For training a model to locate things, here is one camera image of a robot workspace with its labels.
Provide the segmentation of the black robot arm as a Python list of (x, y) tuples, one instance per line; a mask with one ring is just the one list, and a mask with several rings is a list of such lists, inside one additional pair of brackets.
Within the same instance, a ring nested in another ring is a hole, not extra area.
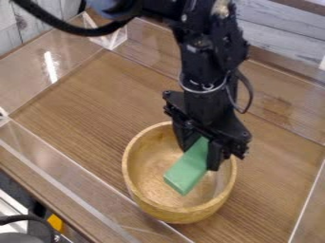
[(181, 150), (208, 140), (204, 167), (215, 171), (231, 156), (244, 157), (251, 134), (236, 114), (237, 86), (249, 85), (237, 70), (248, 43), (236, 19), (233, 0), (86, 0), (102, 17), (124, 22), (138, 16), (161, 18), (180, 53), (179, 91), (165, 90), (164, 113)]

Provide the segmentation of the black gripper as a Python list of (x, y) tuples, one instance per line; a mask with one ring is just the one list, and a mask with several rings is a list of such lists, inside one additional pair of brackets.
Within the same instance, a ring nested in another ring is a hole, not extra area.
[(252, 87), (235, 70), (213, 83), (199, 84), (179, 75), (180, 91), (165, 90), (163, 112), (172, 120), (172, 131), (183, 152), (199, 138), (208, 140), (207, 169), (216, 171), (221, 162), (235, 156), (243, 159), (251, 133), (236, 116), (252, 102)]

